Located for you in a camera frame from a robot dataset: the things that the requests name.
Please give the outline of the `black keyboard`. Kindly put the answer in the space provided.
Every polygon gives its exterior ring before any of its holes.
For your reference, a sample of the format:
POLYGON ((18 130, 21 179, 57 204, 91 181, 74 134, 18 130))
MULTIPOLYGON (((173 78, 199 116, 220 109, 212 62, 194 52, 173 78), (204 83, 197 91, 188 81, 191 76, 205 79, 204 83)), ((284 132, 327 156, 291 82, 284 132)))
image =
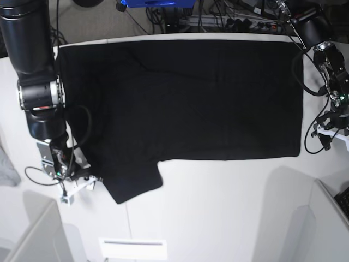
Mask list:
POLYGON ((341 193, 338 193, 334 197, 335 201, 338 203, 340 206, 341 210, 345 214, 347 218, 349 218, 349 188, 344 190, 341 193))

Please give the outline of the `blue box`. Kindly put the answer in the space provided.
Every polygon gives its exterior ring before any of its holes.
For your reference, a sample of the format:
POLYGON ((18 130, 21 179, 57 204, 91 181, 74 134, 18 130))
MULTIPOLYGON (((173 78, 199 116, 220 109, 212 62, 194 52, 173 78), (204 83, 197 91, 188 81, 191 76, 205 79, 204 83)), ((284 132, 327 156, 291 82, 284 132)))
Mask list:
POLYGON ((196 0, 124 0, 122 4, 130 8, 146 8, 146 7, 177 7, 192 8, 196 0))

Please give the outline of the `white power strip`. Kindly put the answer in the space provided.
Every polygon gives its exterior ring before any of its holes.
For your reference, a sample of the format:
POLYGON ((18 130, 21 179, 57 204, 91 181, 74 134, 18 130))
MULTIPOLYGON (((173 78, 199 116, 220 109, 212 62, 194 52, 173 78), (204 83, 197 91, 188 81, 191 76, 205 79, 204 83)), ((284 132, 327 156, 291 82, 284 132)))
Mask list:
POLYGON ((214 16, 214 15, 202 15, 199 18, 198 15, 190 16, 189 18, 183 19, 182 23, 189 26, 202 26, 204 28, 208 27, 230 27, 233 26, 237 22, 246 22, 247 25, 250 25, 251 28, 257 28, 258 26, 264 25, 264 27, 268 26, 277 26, 278 23, 272 20, 263 19, 261 17, 256 16, 237 16, 237 17, 229 17, 229 16, 214 16))

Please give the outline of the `grey crumpled cloth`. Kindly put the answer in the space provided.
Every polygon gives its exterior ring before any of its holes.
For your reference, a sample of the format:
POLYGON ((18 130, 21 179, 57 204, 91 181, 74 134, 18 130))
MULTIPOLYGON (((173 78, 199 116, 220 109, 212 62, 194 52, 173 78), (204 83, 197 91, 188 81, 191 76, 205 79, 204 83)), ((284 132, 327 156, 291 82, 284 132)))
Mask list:
POLYGON ((17 187, 20 183, 21 177, 6 153, 3 139, 1 138, 1 186, 17 187))

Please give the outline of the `black T-shirt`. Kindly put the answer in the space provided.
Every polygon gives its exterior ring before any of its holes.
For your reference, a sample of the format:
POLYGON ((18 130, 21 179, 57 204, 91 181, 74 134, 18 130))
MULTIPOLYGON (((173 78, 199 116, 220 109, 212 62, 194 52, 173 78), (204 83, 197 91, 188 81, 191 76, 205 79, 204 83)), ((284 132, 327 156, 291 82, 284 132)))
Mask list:
POLYGON ((68 124, 118 204, 162 186, 160 161, 296 157, 303 118, 297 53, 279 41, 63 47, 68 124))

